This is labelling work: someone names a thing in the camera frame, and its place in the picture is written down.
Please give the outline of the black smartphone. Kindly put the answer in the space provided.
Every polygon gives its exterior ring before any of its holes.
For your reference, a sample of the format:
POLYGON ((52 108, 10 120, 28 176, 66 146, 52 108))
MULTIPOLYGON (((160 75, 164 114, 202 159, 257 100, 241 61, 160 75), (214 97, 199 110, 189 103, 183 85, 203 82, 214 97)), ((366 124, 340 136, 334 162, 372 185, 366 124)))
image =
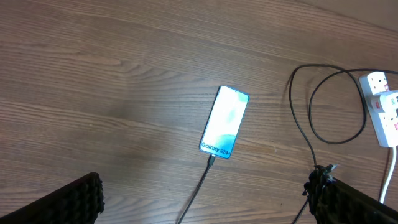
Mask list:
POLYGON ((216 157, 232 156, 249 96, 229 86, 219 87, 199 148, 216 157))

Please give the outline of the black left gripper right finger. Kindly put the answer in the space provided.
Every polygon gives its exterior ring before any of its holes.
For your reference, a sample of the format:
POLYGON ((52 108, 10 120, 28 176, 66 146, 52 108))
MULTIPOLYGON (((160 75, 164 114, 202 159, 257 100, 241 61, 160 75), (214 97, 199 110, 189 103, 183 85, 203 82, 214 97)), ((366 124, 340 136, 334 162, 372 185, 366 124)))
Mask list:
POLYGON ((304 184, 310 213, 324 224, 397 224, 397 211, 334 178, 333 164, 316 165, 304 184))

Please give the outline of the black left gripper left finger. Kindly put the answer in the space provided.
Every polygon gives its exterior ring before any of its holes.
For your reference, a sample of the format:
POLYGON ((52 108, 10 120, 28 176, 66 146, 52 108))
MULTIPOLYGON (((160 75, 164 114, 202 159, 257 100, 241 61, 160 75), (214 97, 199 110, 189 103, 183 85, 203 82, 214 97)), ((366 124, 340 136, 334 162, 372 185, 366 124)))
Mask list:
POLYGON ((94 224, 103 212, 102 180, 91 172, 1 217, 1 224, 94 224))

